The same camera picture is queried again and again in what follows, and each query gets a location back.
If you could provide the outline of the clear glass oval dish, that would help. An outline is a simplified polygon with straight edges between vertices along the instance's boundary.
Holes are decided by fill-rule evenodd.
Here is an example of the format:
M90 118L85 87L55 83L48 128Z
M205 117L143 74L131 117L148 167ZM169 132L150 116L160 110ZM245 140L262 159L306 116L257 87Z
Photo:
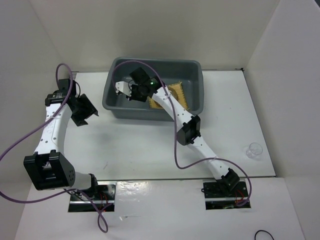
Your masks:
M168 88L172 96L179 101L182 98L182 91L179 87L169 87Z

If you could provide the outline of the bamboo woven mat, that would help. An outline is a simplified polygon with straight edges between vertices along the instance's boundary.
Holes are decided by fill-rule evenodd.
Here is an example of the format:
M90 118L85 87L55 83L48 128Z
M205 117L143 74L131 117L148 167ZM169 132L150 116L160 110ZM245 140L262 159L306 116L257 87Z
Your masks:
M173 97L186 109L189 110L184 91L182 88L182 82L169 84L167 85L169 92L173 95ZM150 97L147 98L150 108L152 109L163 109L160 104L156 101L151 99Z

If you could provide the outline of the clear plastic cup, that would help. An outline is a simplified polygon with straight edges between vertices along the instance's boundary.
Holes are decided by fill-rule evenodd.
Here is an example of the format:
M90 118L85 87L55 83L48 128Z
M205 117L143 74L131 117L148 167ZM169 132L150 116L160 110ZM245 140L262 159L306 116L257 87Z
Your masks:
M262 153L263 147L257 142L251 143L245 152L246 156L250 159L257 159L262 155Z

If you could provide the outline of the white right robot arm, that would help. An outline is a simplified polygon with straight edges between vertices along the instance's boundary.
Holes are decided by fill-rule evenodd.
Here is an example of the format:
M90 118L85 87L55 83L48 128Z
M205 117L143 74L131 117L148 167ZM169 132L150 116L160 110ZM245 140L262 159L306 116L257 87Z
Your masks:
M231 196L237 190L240 181L238 174L219 160L214 151L207 145L201 135L201 118L188 112L160 80L159 76L150 77L143 68L139 67L130 74L134 84L131 88L130 100L144 101L151 98L160 105L174 121L174 161L180 170L188 169L196 164L205 162L219 185L220 193ZM200 160L187 166L178 163L177 144L186 146L199 155Z

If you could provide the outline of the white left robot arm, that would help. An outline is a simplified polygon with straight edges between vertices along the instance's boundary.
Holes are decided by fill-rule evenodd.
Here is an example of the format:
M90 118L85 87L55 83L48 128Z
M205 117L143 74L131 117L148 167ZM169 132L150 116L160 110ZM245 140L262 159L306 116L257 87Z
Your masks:
M64 154L68 122L87 125L87 119L98 115L98 110L85 94L77 96L76 83L70 79L58 80L58 89L45 99L46 119L38 146L33 155L26 156L23 165L38 191L74 189L79 197L94 200L100 193L92 173L79 173Z

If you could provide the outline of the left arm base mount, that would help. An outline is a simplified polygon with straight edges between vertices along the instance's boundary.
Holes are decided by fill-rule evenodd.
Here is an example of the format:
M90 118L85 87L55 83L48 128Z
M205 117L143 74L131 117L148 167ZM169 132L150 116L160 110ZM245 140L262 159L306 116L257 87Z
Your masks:
M98 210L113 212L115 210L116 186L117 183L115 181L98 181L96 192L86 193ZM70 193L68 204L69 213L87 213L95 211L91 202L82 193Z

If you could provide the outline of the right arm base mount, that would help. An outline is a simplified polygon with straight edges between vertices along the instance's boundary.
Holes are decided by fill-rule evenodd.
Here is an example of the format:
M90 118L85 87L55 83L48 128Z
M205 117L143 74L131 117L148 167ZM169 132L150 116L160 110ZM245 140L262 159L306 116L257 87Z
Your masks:
M201 192L204 195L206 210L249 209L248 201L242 206L237 203L248 198L248 189L245 181L240 181L231 193L223 193L216 181L204 181Z

